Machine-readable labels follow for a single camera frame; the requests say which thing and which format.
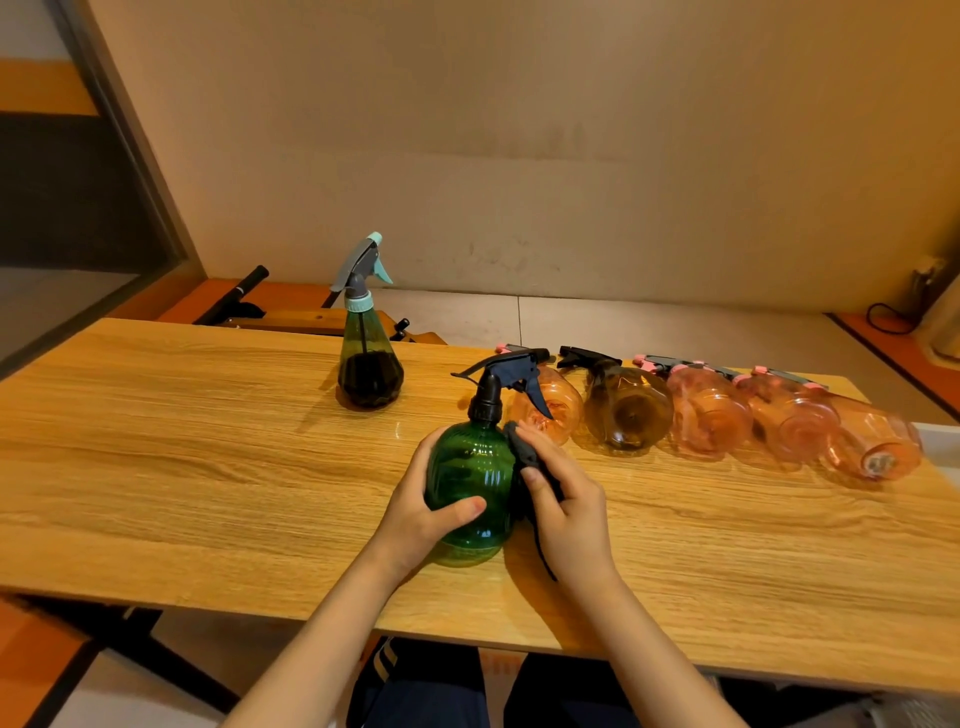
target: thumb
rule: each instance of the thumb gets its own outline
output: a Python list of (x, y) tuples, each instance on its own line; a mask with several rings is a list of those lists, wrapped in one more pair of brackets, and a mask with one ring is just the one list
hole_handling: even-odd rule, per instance
[(564, 514), (543, 473), (536, 468), (524, 468), (520, 471), (520, 475), (523, 476), (530, 491), (530, 498), (534, 501), (534, 510), (537, 512), (539, 522), (553, 521)]
[(455, 503), (434, 511), (430, 520), (437, 529), (437, 539), (443, 538), (454, 528), (467, 525), (487, 510), (487, 502), (480, 496), (465, 497)]

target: dark blue pants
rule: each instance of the dark blue pants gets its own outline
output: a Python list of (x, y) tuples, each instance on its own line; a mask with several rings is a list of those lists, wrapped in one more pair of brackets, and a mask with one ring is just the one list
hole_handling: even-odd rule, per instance
[[(638, 728), (610, 665), (531, 654), (503, 711), (504, 728)], [(383, 639), (353, 688), (348, 728), (489, 728), (476, 647)]]

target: finger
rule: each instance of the finger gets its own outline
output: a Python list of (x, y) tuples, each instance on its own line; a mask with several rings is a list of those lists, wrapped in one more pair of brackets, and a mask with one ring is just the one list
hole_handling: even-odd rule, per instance
[(537, 522), (556, 522), (557, 519), (562, 518), (564, 511), (557, 502), (557, 497), (553, 495), (553, 489), (543, 473), (536, 468), (524, 468), (520, 471), (520, 475), (523, 477), (523, 482), (527, 484), (531, 500), (534, 501)]
[(430, 462), (430, 452), (433, 451), (433, 446), (437, 444), (448, 426), (439, 427), (420, 440), (420, 444), (414, 450), (413, 457), (410, 458), (407, 472), (403, 474), (403, 478), (400, 480), (402, 485), (410, 484), (411, 487), (416, 487), (421, 493), (423, 492), (423, 489), (426, 488), (426, 466)]
[(526, 423), (520, 423), (516, 434), (527, 445), (537, 451), (537, 455), (554, 477), (560, 481), (560, 487), (566, 497), (580, 494), (580, 479), (586, 477), (577, 461), (564, 452), (549, 437)]
[(429, 518), (434, 535), (439, 541), (454, 528), (467, 525), (481, 513), (487, 510), (487, 502), (480, 496), (465, 497), (455, 503), (433, 511)]

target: person's left hand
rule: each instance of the person's left hand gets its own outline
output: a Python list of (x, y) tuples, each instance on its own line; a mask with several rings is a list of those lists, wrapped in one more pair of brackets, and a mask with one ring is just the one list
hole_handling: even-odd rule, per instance
[(444, 430), (446, 427), (434, 430), (420, 442), (380, 525), (364, 548), (364, 554), (385, 570), (393, 587), (420, 565), (441, 538), (467, 525), (487, 508), (480, 496), (458, 500), (438, 511), (431, 511), (423, 501), (430, 451)]

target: power cord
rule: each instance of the power cord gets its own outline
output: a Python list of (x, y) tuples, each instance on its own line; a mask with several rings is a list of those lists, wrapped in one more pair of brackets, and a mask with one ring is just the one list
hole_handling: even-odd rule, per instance
[[(902, 311), (897, 311), (893, 306), (888, 303), (871, 303), (867, 308), (867, 325), (871, 328), (875, 328), (877, 331), (882, 331), (883, 333), (893, 334), (894, 336), (906, 336), (909, 333), (913, 333), (920, 326), (920, 321), (924, 317), (924, 314), (927, 310), (927, 298), (929, 298), (930, 283), (933, 281), (933, 277), (936, 274), (934, 272), (929, 273), (919, 273), (917, 271), (913, 272), (913, 281), (911, 283), (910, 289), (913, 295), (917, 299), (917, 309), (913, 314), (906, 314)], [(897, 318), (903, 320), (907, 324), (907, 328), (885, 328), (877, 324), (874, 321), (873, 314), (877, 309), (885, 309), (894, 314)]]

